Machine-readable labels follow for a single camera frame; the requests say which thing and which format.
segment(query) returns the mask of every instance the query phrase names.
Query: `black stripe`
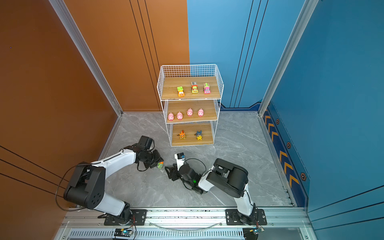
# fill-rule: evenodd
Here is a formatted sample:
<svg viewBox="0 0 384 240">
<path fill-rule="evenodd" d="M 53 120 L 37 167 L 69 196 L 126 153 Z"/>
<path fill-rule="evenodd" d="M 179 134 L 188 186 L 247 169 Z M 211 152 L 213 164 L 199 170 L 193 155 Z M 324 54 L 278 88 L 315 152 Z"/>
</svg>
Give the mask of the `black stripe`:
<svg viewBox="0 0 384 240">
<path fill-rule="evenodd" d="M 251 57 L 251 62 L 249 63 L 249 68 L 248 68 L 248 71 L 247 71 L 247 75 L 246 75 L 245 80 L 244 80 L 243 90 L 241 91 L 241 96 L 240 96 L 240 100 L 239 100 L 239 105 L 237 105 L 237 107 L 240 106 L 241 97 L 243 96 L 245 83 L 246 83 L 246 81 L 247 81 L 247 77 L 248 77 L 249 69 L 251 68 L 251 63 L 252 63 L 253 54 L 255 53 L 257 40 L 259 39 L 260 29 L 262 28 L 262 24 L 263 24 L 263 20 L 264 20 L 264 15 L 265 15 L 266 7 L 268 6 L 268 1 L 269 1 L 269 0 L 267 0 L 266 5 L 265 5 L 265 9 L 264 9 L 264 14 L 263 14 L 262 22 L 260 23 L 259 33 L 257 34 L 255 47 L 253 48 L 253 53 L 252 53 L 252 57 Z"/>
<path fill-rule="evenodd" d="M 353 212 L 353 211 L 356 211 L 356 210 L 360 210 L 360 209 L 364 209 L 366 207 L 371 207 L 371 206 L 379 205 L 379 204 L 382 204 L 382 203 L 384 203 L 384 202 L 379 202 L 379 203 L 376 203 L 376 204 L 371 204 L 371 205 L 368 205 L 368 206 L 365 206 L 365 207 L 359 207 L 357 209 L 341 212 L 339 214 L 334 214 L 334 215 L 331 215 L 331 216 L 328 216 L 328 217 L 337 216 L 337 215 L 344 214 L 344 213 L 347 213 L 347 212 Z M 319 219 L 316 219 L 316 220 L 311 220 L 311 222 L 314 222 L 314 221 L 317 221 L 317 220 L 321 220 L 321 219 L 325 219 L 325 218 L 328 218 L 328 217 L 322 217 L 322 218 L 319 218 Z"/>
<path fill-rule="evenodd" d="M 384 218 L 384 217 L 378 217 L 378 218 L 373 218 L 373 219 L 368 219 L 368 220 L 363 220 L 363 221 L 358 221 L 358 222 L 351 222 L 351 223 L 341 224 L 341 225 L 337 225 L 337 226 L 323 227 L 323 228 L 314 229 L 314 230 L 315 230 L 315 231 L 317 231 L 317 230 L 323 230 L 323 229 L 327 229 L 327 228 L 340 227 L 340 226 L 345 226 L 345 225 L 355 224 L 355 223 L 361 223 L 361 222 L 369 222 L 369 221 L 379 220 L 379 219 L 383 219 L 383 218 Z"/>
<path fill-rule="evenodd" d="M 12 152 L 11 150 L 6 149 L 6 148 L 3 147 L 3 146 L 0 146 L 0 147 L 3 148 L 3 149 L 5 149 L 5 150 L 7 150 L 7 151 L 10 152 L 10 153 L 13 153 L 14 155 L 16 155 L 16 156 L 18 156 L 18 157 L 20 157 L 20 158 L 26 160 L 27 162 L 30 162 L 30 163 L 32 163 L 33 165 L 38 166 L 39 168 L 44 169 L 44 170 L 46 170 L 46 171 L 49 172 L 49 173 L 52 173 L 53 175 L 55 175 L 55 176 L 57 176 L 57 177 L 59 177 L 59 178 L 61 179 L 61 177 L 60 177 L 59 175 L 56 175 L 56 174 L 54 174 L 53 172 L 51 172 L 51 171 L 49 171 L 49 170 L 47 170 L 47 169 L 45 169 L 45 168 L 43 168 L 43 167 L 37 165 L 36 163 L 29 161 L 29 160 L 26 159 L 25 157 L 22 157 L 22 156 L 18 155 L 17 153 L 14 153 L 14 152 Z"/>
<path fill-rule="evenodd" d="M 365 192 L 362 192 L 362 193 L 353 195 L 352 197 L 347 197 L 346 199 L 342 199 L 342 200 L 340 200 L 340 201 L 337 201 L 337 202 L 334 202 L 334 203 L 325 205 L 325 206 L 323 206 L 323 207 L 328 207 L 328 206 L 330 206 L 330 205 L 332 205 L 332 204 L 336 204 L 336 203 L 338 203 L 338 202 L 342 202 L 342 201 L 344 201 L 344 200 L 347 200 L 347 199 L 350 199 L 350 198 L 353 198 L 353 197 L 357 197 L 357 196 L 359 196 L 359 195 L 361 195 L 361 194 L 364 194 L 364 193 L 367 193 L 367 192 L 370 192 L 370 191 L 379 189 L 379 188 L 381 188 L 381 187 L 384 187 L 384 185 L 381 185 L 380 187 L 375 187 L 375 188 L 373 188 L 373 189 L 371 189 L 371 190 L 368 190 L 368 191 L 365 191 Z M 319 210 L 319 209 L 322 209 L 323 207 L 319 207 L 319 208 L 317 208 L 317 209 L 311 210 L 311 211 L 309 211 L 308 213 L 313 212 L 313 211 L 316 211 L 316 210 Z"/>
<path fill-rule="evenodd" d="M 236 77 L 235 77 L 235 83 L 234 83 L 234 85 L 233 85 L 232 96 L 231 96 L 231 102 L 229 103 L 229 107 L 231 107 L 231 104 L 232 104 L 232 98 L 233 98 L 233 92 L 235 91 L 236 79 L 237 79 L 237 73 L 239 72 L 240 60 L 241 60 L 241 55 L 243 54 L 243 48 L 244 48 L 244 43 L 245 43 L 245 36 L 247 35 L 249 19 L 251 18 L 252 6 L 253 6 L 253 0 L 252 0 L 252 4 L 251 4 L 251 10 L 249 11 L 249 17 L 248 17 L 248 22 L 247 22 L 247 28 L 245 29 L 244 40 L 243 40 L 243 46 L 242 46 L 242 48 L 241 48 L 239 64 L 238 64 L 238 66 L 237 66 Z"/>
<path fill-rule="evenodd" d="M 151 48 L 150 48 L 150 46 L 149 46 L 149 41 L 148 41 L 148 37 L 147 37 L 147 31 L 145 30 L 145 25 L 144 25 L 143 15 L 141 14 L 141 9 L 140 9 L 139 0 L 137 0 L 137 5 L 139 6 L 139 11 L 140 11 L 140 16 L 141 16 L 141 21 L 142 21 L 142 23 L 143 23 L 143 28 L 144 28 L 145 38 L 147 39 L 147 44 L 148 44 L 148 49 L 149 49 L 149 55 L 151 56 L 151 61 L 152 61 L 152 66 L 153 66 L 153 71 L 155 72 L 155 78 L 156 78 L 155 64 L 153 63 L 153 58 L 152 58 Z"/>
<path fill-rule="evenodd" d="M 132 7 L 132 2 L 131 2 L 131 0 L 129 0 L 129 4 L 131 5 L 133 18 L 134 18 L 134 20 L 135 20 L 135 24 L 136 24 L 136 28 L 137 28 L 137 33 L 139 34 L 139 39 L 140 39 L 140 42 L 141 42 L 141 47 L 143 48 L 143 53 L 144 53 L 144 57 L 145 57 L 145 62 L 147 63 L 148 73 L 149 73 L 149 77 L 151 78 L 151 85 L 152 85 L 152 87 L 153 87 L 153 92 L 155 93 L 155 96 L 156 96 L 155 86 L 153 86 L 151 71 L 149 70 L 149 65 L 148 65 L 148 61 L 147 61 L 147 56 L 145 55 L 143 42 L 141 41 L 140 32 L 139 32 L 139 27 L 137 26 L 136 17 L 135 17 L 135 13 L 133 12 L 133 7 Z M 161 108 L 160 108 L 160 105 L 159 105 L 159 102 L 157 101 L 157 97 L 156 97 L 156 102 L 157 102 L 157 106 L 159 107 L 159 109 L 161 109 Z"/>
<path fill-rule="evenodd" d="M 152 32 L 152 27 L 151 27 L 151 21 L 149 20 L 149 13 L 148 13 L 148 8 L 147 8 L 147 2 L 144 0 L 145 3 L 145 8 L 147 10 L 147 16 L 148 16 L 148 21 L 149 21 L 149 28 L 151 29 L 151 34 L 152 34 L 152 40 L 153 40 L 153 46 L 155 47 L 155 54 L 156 54 L 156 59 L 157 59 L 157 65 L 159 66 L 160 69 L 160 63 L 159 63 L 159 58 L 157 57 L 157 51 L 156 51 L 156 44 L 155 44 L 155 39 L 153 38 L 153 32 Z"/>
<path fill-rule="evenodd" d="M 24 183 L 24 184 L 26 184 L 26 185 L 29 185 L 29 186 L 31 186 L 31 187 L 35 187 L 35 188 L 37 188 L 37 189 L 43 190 L 44 192 L 48 192 L 48 193 L 50 193 L 50 194 L 53 194 L 53 195 L 55 195 L 55 194 L 54 194 L 54 193 L 52 193 L 52 192 L 49 192 L 49 191 L 47 191 L 47 190 L 44 190 L 44 189 L 42 189 L 42 188 L 39 188 L 39 187 L 33 186 L 33 185 L 29 184 L 29 183 L 26 183 L 26 182 L 20 181 L 20 180 L 18 180 L 18 179 L 16 179 L 16 178 L 10 177 L 10 176 L 8 176 L 8 175 L 5 175 L 5 174 L 2 174 L 2 173 L 0 173 L 0 174 L 1 174 L 1 175 L 3 175 L 3 176 L 9 177 L 10 179 L 16 180 L 16 181 L 18 181 L 18 182 L 22 182 L 22 183 Z"/>
<path fill-rule="evenodd" d="M 20 167 L 18 167 L 18 166 L 16 166 L 16 165 L 13 165 L 12 163 L 9 163 L 9 162 L 7 162 L 7 161 L 5 161 L 5 160 L 3 160 L 3 159 L 0 159 L 0 161 L 3 161 L 3 162 L 5 162 L 5 163 L 8 163 L 9 165 L 11 165 L 11 166 L 14 166 L 14 167 L 17 167 L 18 169 L 20 169 L 20 170 L 23 170 L 24 172 L 27 172 L 27 173 L 29 173 L 29 174 L 32 174 L 32 175 L 34 175 L 35 177 L 38 177 L 38 178 L 40 178 L 40 179 L 43 179 L 43 180 L 45 180 L 45 181 L 47 181 L 47 182 L 50 182 L 50 183 L 52 183 L 52 184 L 54 184 L 55 186 L 58 186 L 56 183 L 54 183 L 54 182 L 51 182 L 51 181 L 49 181 L 49 180 L 46 180 L 46 179 L 44 179 L 44 178 L 42 178 L 42 177 L 39 177 L 39 176 L 37 176 L 36 174 L 33 174 L 33 173 L 31 173 L 31 172 L 29 172 L 29 171 L 27 171 L 27 170 L 24 170 L 24 169 L 22 169 L 22 168 L 20 168 Z"/>
<path fill-rule="evenodd" d="M 249 40 L 248 50 L 247 50 L 247 54 L 246 54 L 246 56 L 245 56 L 245 62 L 244 62 L 243 71 L 242 71 L 242 73 L 241 73 L 241 77 L 240 77 L 239 88 L 237 89 L 237 94 L 236 94 L 235 104 L 234 104 L 233 107 L 235 107 L 235 105 L 236 105 L 237 96 L 238 96 L 238 94 L 239 94 L 240 85 L 241 85 L 241 79 L 243 78 L 243 73 L 244 73 L 245 65 L 246 65 L 246 63 L 247 63 L 249 47 L 251 46 L 252 36 L 253 36 L 253 31 L 255 30 L 256 20 L 257 20 L 257 16 L 259 15 L 259 10 L 260 10 L 260 4 L 261 4 L 261 3 L 262 3 L 262 2 L 261 2 L 261 0 L 260 0 L 259 8 L 257 9 L 257 13 L 256 13 L 255 23 L 254 23 L 254 25 L 253 25 L 253 29 L 252 29 L 251 40 Z"/>
</svg>

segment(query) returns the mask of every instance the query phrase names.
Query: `wooden shelf board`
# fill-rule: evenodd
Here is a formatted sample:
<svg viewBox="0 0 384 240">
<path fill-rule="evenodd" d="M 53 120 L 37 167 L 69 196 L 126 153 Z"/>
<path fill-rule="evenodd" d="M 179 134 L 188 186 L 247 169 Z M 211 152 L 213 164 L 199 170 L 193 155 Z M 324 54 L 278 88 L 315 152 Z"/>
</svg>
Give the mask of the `wooden shelf board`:
<svg viewBox="0 0 384 240">
<path fill-rule="evenodd" d="M 198 93 L 192 93 L 191 82 L 197 83 Z M 211 93 L 204 94 L 204 83 L 209 84 Z M 184 97 L 177 95 L 177 87 L 182 86 Z M 161 100 L 186 100 L 186 99 L 220 99 L 216 77 L 180 77 L 165 78 Z"/>
<path fill-rule="evenodd" d="M 185 139 L 180 139 L 178 134 L 184 130 Z M 203 139 L 197 140 L 195 133 L 196 131 L 202 130 Z M 210 123 L 201 124 L 174 124 L 172 130 L 172 147 L 175 146 L 191 146 L 191 145 L 205 145 L 213 144 L 214 139 L 212 136 L 212 129 Z"/>
<path fill-rule="evenodd" d="M 192 108 L 192 116 L 187 115 L 187 110 Z M 204 115 L 199 117 L 197 111 L 202 108 Z M 183 119 L 178 120 L 176 115 L 178 112 L 183 114 Z M 168 120 L 168 114 L 173 113 L 175 119 L 173 121 Z M 201 121 L 216 121 L 217 115 L 215 110 L 214 100 L 191 100 L 191 101 L 169 101 L 167 112 L 167 123 L 179 123 L 179 122 L 201 122 Z"/>
</svg>

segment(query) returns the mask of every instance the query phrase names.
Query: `white corner trim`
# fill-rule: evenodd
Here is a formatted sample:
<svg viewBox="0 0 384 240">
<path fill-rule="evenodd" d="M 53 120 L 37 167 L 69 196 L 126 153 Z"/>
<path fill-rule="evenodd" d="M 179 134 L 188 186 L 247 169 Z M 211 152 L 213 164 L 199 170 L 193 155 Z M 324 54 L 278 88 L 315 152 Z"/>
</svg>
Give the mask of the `white corner trim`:
<svg viewBox="0 0 384 240">
<path fill-rule="evenodd" d="M 123 111 L 122 108 L 116 99 L 116 96 L 112 92 L 111 87 L 109 86 L 103 72 L 101 71 L 96 59 L 94 58 L 91 50 L 89 49 L 85 39 L 83 38 L 79 28 L 77 27 L 74 19 L 72 18 L 71 13 L 69 12 L 67 6 L 64 3 L 64 0 L 49 0 L 56 14 L 59 16 L 59 19 L 63 23 L 68 34 L 72 38 L 72 41 L 76 45 L 80 54 L 82 55 L 84 61 L 91 70 L 93 76 L 95 77 L 97 83 L 99 83 L 100 88 L 107 97 L 109 103 L 113 107 L 114 111 L 118 116 L 121 116 Z"/>
<path fill-rule="evenodd" d="M 275 73 L 272 76 L 271 82 L 269 83 L 269 86 L 263 97 L 263 101 L 259 107 L 258 113 L 261 117 L 264 115 L 264 112 L 269 102 L 271 101 L 277 86 L 279 85 L 281 77 L 283 76 L 285 69 L 288 66 L 288 63 L 291 60 L 293 52 L 295 51 L 297 44 L 299 43 L 300 38 L 303 35 L 305 28 L 307 27 L 307 24 L 313 14 L 317 2 L 318 0 L 306 0 L 303 4 L 303 7 L 301 8 L 299 17 L 296 20 L 295 26 L 293 27 L 288 42 L 285 45 L 283 54 L 281 55 L 280 61 L 277 64 Z"/>
</svg>

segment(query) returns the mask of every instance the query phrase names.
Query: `blue wall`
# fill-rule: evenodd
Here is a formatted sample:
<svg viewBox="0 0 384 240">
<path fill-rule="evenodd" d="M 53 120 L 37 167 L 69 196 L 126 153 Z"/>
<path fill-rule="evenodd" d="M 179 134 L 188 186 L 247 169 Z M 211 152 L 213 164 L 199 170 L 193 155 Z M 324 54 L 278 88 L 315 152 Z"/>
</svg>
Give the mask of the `blue wall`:
<svg viewBox="0 0 384 240">
<path fill-rule="evenodd" d="M 319 1 L 272 98 L 308 172 L 320 239 L 384 216 L 384 187 L 369 191 L 384 185 L 383 13 L 379 0 Z"/>
<path fill-rule="evenodd" d="M 190 63 L 218 65 L 225 107 L 248 108 L 264 97 L 303 3 L 187 1 Z"/>
</svg>

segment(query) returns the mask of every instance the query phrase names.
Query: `gray marble floor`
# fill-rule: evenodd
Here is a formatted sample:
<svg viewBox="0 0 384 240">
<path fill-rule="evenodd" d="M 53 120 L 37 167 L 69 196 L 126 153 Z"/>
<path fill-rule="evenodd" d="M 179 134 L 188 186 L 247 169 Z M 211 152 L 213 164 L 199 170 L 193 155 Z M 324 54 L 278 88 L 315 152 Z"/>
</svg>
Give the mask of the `gray marble floor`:
<svg viewBox="0 0 384 240">
<path fill-rule="evenodd" d="M 176 163 L 174 154 L 179 152 L 184 152 L 187 158 L 200 159 L 207 168 L 212 166 L 216 158 L 221 158 L 248 170 L 249 190 L 257 206 L 290 204 L 256 113 L 221 112 L 215 144 L 187 147 L 170 146 L 161 113 L 124 113 L 108 155 L 137 143 L 142 135 L 155 140 L 156 149 L 164 159 L 164 166 Z M 188 162 L 197 173 L 204 171 L 199 161 Z M 173 182 L 168 179 L 164 168 L 139 172 L 136 164 L 111 175 L 106 180 L 105 190 L 133 207 L 236 206 L 232 197 L 216 187 L 199 195 L 187 190 L 180 180 Z"/>
</svg>

